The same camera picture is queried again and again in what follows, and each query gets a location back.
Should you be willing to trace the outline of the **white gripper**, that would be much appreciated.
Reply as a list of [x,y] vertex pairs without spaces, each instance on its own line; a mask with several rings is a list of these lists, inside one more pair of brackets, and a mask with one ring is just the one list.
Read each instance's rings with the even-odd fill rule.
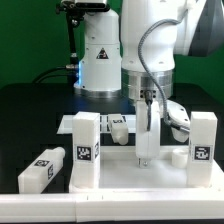
[[140,168],[149,168],[151,159],[160,150],[160,109],[157,101],[151,104],[151,112],[144,101],[136,104],[136,156]]

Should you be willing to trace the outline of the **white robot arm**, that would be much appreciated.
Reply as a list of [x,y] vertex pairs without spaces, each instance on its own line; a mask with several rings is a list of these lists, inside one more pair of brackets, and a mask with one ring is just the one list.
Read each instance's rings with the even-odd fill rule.
[[188,139],[185,109],[171,102],[174,56],[203,57],[224,44],[222,0],[123,0],[116,15],[107,0],[75,0],[85,22],[85,54],[77,92],[121,91],[134,104],[136,156],[145,167],[160,152],[160,128]]

